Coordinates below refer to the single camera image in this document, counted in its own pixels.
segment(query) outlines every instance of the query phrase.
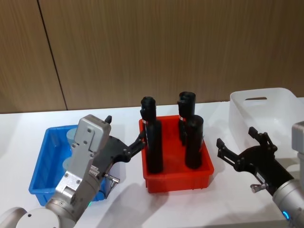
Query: white tabletop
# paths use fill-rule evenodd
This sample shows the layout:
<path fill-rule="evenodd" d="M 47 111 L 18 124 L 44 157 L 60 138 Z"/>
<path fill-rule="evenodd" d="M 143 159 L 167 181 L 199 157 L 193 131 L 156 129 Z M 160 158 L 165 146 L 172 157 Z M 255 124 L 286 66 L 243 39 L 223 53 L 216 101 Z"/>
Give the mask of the white tabletop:
<path fill-rule="evenodd" d="M 240 153 L 228 128 L 228 109 L 229 102 L 196 105 L 196 114 L 205 121 L 205 142 L 215 168 L 208 188 L 149 194 L 139 153 L 129 163 L 113 167 L 122 182 L 107 200 L 92 203 L 75 227 L 285 227 L 284 217 L 269 193 L 251 192 L 249 186 L 258 183 L 254 176 L 236 172 L 217 157 L 219 137 Z M 0 115 L 0 214 L 16 206 L 28 211 L 40 207 L 28 188 L 47 128 L 77 124 L 87 114 L 101 119 L 110 114 L 111 135 L 130 144 L 139 133 L 139 110 L 131 107 Z M 173 114 L 178 114 L 177 105 L 157 107 L 158 116 Z"/>

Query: white plastic bin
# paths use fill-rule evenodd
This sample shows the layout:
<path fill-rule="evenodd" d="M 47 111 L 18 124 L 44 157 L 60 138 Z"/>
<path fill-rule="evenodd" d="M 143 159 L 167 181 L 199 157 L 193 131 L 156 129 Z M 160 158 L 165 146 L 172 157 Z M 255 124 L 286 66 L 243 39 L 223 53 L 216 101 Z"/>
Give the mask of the white plastic bin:
<path fill-rule="evenodd" d="M 297 152 L 291 148 L 291 128 L 303 120 L 304 105 L 288 89 L 255 89 L 230 95 L 229 128 L 239 149 L 258 145 L 248 134 L 253 126 L 268 133 L 278 147 L 275 157 L 285 168 L 297 163 Z"/>

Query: black cylindrical object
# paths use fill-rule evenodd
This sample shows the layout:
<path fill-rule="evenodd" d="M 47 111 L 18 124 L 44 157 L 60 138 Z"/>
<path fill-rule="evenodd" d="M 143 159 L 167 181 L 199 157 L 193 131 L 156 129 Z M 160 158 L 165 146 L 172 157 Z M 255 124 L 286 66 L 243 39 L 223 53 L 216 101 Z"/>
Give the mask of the black cylindrical object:
<path fill-rule="evenodd" d="M 197 169 L 202 164 L 201 145 L 203 142 L 204 120 L 199 115 L 193 115 L 185 123 L 186 130 L 186 166 Z"/>
<path fill-rule="evenodd" d="M 145 121 L 146 162 L 150 173 L 160 173 L 163 170 L 162 159 L 162 123 L 156 119 L 156 104 L 152 97 L 142 99 L 141 115 Z"/>
<path fill-rule="evenodd" d="M 181 92 L 180 100 L 177 102 L 179 106 L 179 135 L 182 145 L 186 144 L 185 121 L 194 115 L 195 111 L 195 93 Z"/>
<path fill-rule="evenodd" d="M 153 97 L 145 96 L 142 101 L 141 115 L 142 119 L 147 122 L 156 121 L 156 102 Z"/>
<path fill-rule="evenodd" d="M 194 115 L 195 111 L 195 93 L 181 92 L 180 100 L 177 102 L 179 105 L 179 114 L 182 118 L 190 118 Z"/>

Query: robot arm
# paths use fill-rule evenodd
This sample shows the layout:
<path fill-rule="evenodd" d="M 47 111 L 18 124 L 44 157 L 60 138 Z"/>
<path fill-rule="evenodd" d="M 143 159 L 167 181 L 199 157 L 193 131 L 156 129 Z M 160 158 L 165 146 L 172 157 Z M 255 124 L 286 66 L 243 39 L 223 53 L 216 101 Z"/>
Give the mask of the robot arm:
<path fill-rule="evenodd" d="M 93 115 L 80 119 L 70 165 L 45 208 L 30 212 L 11 209 L 0 217 L 0 228 L 74 227 L 100 190 L 103 178 L 112 182 L 110 191 L 119 182 L 108 174 L 111 167 L 129 162 L 144 148 L 144 133 L 130 146 L 110 136 L 111 120 L 111 116 L 102 121 Z"/>
<path fill-rule="evenodd" d="M 218 157 L 229 163 L 238 172 L 252 173 L 261 184 L 252 184 L 254 193 L 266 189 L 273 196 L 274 203 L 289 221 L 290 227 L 304 228 L 304 191 L 299 180 L 295 180 L 276 160 L 277 147 L 272 144 L 267 133 L 258 133 L 253 127 L 249 135 L 260 145 L 246 149 L 240 155 L 230 151 L 221 139 L 217 141 Z M 292 147 L 304 153 L 304 122 L 296 123 L 292 129 Z"/>

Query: wooden wall panel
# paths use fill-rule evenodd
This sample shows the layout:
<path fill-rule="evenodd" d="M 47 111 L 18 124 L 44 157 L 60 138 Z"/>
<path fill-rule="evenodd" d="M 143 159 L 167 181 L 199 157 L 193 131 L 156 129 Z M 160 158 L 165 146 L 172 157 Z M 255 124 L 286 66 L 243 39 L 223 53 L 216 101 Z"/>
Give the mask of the wooden wall panel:
<path fill-rule="evenodd" d="M 65 110 L 36 0 L 0 0 L 0 113 Z"/>
<path fill-rule="evenodd" d="M 286 87 L 304 96 L 303 0 L 39 0 L 68 109 Z"/>

